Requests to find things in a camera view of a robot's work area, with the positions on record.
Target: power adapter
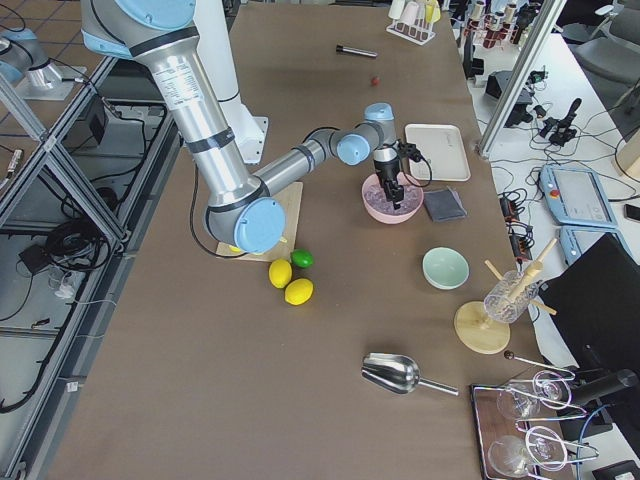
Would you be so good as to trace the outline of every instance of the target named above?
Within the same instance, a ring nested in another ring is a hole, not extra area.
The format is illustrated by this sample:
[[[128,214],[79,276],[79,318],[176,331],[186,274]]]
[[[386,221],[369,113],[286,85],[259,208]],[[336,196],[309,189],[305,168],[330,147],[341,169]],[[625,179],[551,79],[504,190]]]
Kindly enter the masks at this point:
[[[40,245],[33,244],[27,247],[25,250],[18,254],[24,266],[31,272],[31,275],[35,275],[42,271],[47,265],[51,263],[51,259],[44,248]]]

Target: lemon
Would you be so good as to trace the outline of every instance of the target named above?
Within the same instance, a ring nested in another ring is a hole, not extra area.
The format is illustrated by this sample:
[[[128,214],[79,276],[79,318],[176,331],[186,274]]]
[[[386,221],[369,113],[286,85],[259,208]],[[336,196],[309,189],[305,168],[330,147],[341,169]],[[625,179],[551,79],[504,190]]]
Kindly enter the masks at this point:
[[[294,280],[284,290],[284,300],[291,305],[302,305],[313,295],[313,283],[306,278]]]
[[[284,258],[279,258],[269,265],[269,281],[276,288],[284,288],[291,281],[293,270]]]

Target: white desk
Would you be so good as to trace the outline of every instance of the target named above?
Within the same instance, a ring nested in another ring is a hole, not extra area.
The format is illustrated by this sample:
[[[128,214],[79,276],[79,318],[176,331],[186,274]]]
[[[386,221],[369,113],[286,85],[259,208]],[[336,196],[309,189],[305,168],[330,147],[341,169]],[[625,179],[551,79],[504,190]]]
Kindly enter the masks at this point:
[[[483,58],[485,61],[485,74],[478,79],[479,81],[469,81],[469,91],[473,97],[473,104],[481,129],[485,128],[486,122],[491,118],[497,104],[495,99],[484,93],[486,77],[494,71],[510,70],[515,63],[517,55],[518,50],[512,45],[495,47],[491,50],[484,49],[482,46],[476,49],[475,56]],[[535,98],[541,104],[551,103],[550,105],[544,105],[548,110],[548,116],[556,119],[564,118],[573,100],[579,97],[582,99],[582,105],[578,109],[574,125],[583,128],[585,130],[584,133],[599,134],[608,132],[597,138],[602,142],[615,146],[621,139],[620,132],[615,128],[608,113],[601,113],[606,110],[605,107],[591,88],[564,40],[558,34],[550,35],[545,48],[535,63],[534,69],[541,70],[543,67],[546,67],[549,77],[546,81],[546,88],[543,88],[544,84],[536,85],[541,91],[536,92]],[[546,155],[540,150],[530,148],[532,138],[532,132],[529,131],[530,126],[522,123],[519,128],[503,129],[490,154],[489,160],[492,162],[492,166],[502,167],[509,171],[506,172],[501,168],[493,169],[496,190],[500,193],[505,190],[524,188],[528,192],[527,198],[537,199],[540,198],[540,194],[536,194],[536,187],[528,185],[525,180],[532,168],[541,167],[547,163]],[[562,159],[563,161],[580,160],[583,162],[583,166],[588,166],[598,173],[619,178],[625,183],[634,183],[629,178],[620,176],[619,172],[616,171],[613,164],[613,148],[598,141],[596,138],[578,137],[568,142],[563,148],[552,146],[547,151],[553,158]],[[541,145],[534,144],[535,148],[543,149],[545,145],[548,145],[541,137],[537,137],[535,141],[542,143]],[[579,163],[571,163],[570,165],[581,166]],[[628,187],[612,179],[601,176],[600,180],[609,198],[626,198],[633,193]],[[628,203],[640,206],[640,200]],[[534,227],[535,246],[532,248],[532,254],[535,256],[551,238],[558,236],[559,226],[554,222],[544,201],[528,202],[527,204],[527,210],[521,215],[521,219]],[[618,228],[625,237],[633,257],[638,261],[640,260],[640,241],[638,241],[640,240],[640,224],[624,218],[622,205],[623,203],[611,204],[619,224]],[[556,277],[565,269],[564,256],[560,246],[557,245],[545,260],[541,278]],[[559,366],[575,364],[575,360],[564,345],[548,314],[542,312],[535,323],[535,327],[540,351],[546,358]],[[585,475],[583,478],[593,478],[591,473],[586,472],[621,460],[633,459],[640,465],[640,460],[615,426],[611,432],[589,437],[588,441],[600,450],[600,457],[593,462],[584,464],[583,472],[585,472]]]

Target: metal scoop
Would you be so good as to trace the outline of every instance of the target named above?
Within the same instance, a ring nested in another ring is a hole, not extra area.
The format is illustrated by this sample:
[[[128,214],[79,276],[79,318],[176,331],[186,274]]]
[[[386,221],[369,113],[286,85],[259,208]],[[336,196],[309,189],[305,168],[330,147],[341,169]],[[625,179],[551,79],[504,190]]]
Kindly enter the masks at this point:
[[[450,395],[458,395],[457,388],[421,378],[418,364],[404,355],[370,353],[362,360],[362,376],[393,393],[410,393],[418,385],[423,385]]]

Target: lime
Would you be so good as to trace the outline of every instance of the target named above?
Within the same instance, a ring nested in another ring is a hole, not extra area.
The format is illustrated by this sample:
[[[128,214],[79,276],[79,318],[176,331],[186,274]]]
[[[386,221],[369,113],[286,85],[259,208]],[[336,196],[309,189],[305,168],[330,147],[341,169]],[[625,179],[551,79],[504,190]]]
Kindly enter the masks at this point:
[[[291,262],[296,267],[307,268],[313,265],[313,255],[310,251],[299,248],[291,252]]]

